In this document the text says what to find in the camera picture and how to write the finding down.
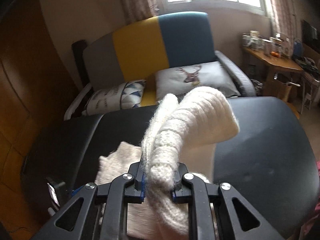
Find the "white fluffy knit sweater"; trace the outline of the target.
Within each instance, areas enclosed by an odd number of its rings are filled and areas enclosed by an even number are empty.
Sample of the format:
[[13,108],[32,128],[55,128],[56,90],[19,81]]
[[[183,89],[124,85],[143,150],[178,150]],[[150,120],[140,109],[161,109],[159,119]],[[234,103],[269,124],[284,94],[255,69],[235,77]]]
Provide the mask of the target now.
[[170,192],[179,163],[209,183],[215,145],[239,133],[239,123],[226,97],[212,87],[197,87],[182,100],[167,94],[159,104],[140,146],[121,142],[110,155],[99,158],[96,184],[111,182],[142,161],[146,197],[129,204],[125,237],[187,239],[188,207],[175,204]]

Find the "white blue triangle pillow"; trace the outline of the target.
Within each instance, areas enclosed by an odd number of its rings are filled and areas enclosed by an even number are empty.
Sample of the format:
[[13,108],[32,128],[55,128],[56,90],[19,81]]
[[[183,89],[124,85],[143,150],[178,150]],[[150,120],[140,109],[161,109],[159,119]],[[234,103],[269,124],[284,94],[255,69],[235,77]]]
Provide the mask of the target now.
[[90,116],[138,108],[142,101],[145,85],[145,80],[135,80],[116,87],[100,89],[91,96],[82,114]]

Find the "white deer print pillow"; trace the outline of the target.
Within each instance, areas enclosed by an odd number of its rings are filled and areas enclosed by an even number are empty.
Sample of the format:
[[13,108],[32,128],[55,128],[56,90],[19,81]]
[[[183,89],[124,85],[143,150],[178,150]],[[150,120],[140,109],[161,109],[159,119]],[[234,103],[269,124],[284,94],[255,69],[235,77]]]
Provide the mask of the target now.
[[169,93],[180,96],[200,86],[215,88],[226,97],[241,95],[218,61],[160,70],[155,74],[155,81],[158,101]]

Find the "wooden side table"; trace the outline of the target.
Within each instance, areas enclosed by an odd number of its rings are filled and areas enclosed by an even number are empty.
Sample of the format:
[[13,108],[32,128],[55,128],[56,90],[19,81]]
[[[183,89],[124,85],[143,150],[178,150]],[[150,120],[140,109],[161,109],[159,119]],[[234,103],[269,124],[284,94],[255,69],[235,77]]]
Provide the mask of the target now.
[[262,50],[256,51],[244,46],[242,48],[244,52],[249,53],[268,67],[263,96],[274,96],[288,102],[292,87],[300,86],[293,79],[302,74],[303,69],[291,59],[267,56]]

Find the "grey yellow blue sofa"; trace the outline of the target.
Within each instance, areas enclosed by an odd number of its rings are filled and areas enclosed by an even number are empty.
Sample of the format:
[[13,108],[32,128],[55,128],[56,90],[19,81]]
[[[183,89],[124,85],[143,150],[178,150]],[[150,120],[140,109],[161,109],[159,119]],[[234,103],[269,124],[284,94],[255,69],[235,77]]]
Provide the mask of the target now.
[[184,11],[156,16],[124,26],[92,43],[72,44],[83,90],[67,109],[69,120],[90,91],[133,80],[152,80],[159,70],[219,62],[241,96],[255,96],[248,76],[214,49],[209,15]]

